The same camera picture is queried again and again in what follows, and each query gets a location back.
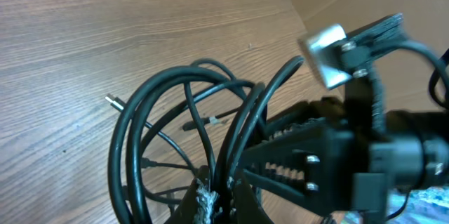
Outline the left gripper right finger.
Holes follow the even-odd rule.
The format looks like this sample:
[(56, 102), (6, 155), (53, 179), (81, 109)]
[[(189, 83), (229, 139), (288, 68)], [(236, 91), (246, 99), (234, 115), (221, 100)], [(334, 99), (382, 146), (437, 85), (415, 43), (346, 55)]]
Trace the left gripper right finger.
[(235, 223), (237, 224), (273, 224), (265, 213), (245, 178), (235, 181), (234, 189)]

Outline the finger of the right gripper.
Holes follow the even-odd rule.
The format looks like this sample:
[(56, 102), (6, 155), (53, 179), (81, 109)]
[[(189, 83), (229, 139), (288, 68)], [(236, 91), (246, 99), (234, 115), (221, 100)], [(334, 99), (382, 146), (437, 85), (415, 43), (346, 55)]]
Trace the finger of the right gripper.
[(242, 170), (247, 181), (292, 202), (319, 216), (327, 216), (335, 211), (349, 211), (350, 197), (342, 196), (330, 183), (319, 184), (304, 180), (283, 178), (271, 174), (262, 176), (247, 169)]
[(276, 131), (271, 140), (244, 150), (240, 168), (273, 178), (267, 169), (275, 165), (283, 171), (302, 171), (305, 178), (315, 182), (319, 174), (338, 163), (353, 140), (354, 133), (347, 126), (313, 118), (303, 124), (289, 124)]

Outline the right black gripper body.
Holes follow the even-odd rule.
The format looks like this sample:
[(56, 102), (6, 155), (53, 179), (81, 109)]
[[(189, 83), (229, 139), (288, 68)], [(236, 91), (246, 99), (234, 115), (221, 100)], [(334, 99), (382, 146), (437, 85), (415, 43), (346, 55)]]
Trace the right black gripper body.
[(392, 189), (405, 195), (448, 184), (448, 113), (383, 111), (380, 80), (347, 83), (341, 118), (308, 130), (306, 208), (320, 216), (357, 211), (386, 223)]

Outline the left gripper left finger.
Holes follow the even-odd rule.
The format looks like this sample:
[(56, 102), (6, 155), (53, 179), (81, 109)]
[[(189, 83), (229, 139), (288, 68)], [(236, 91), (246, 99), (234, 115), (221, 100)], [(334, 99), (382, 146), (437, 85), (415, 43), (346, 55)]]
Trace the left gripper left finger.
[(212, 224), (219, 194), (209, 188), (209, 168), (201, 166), (181, 203), (165, 224)]

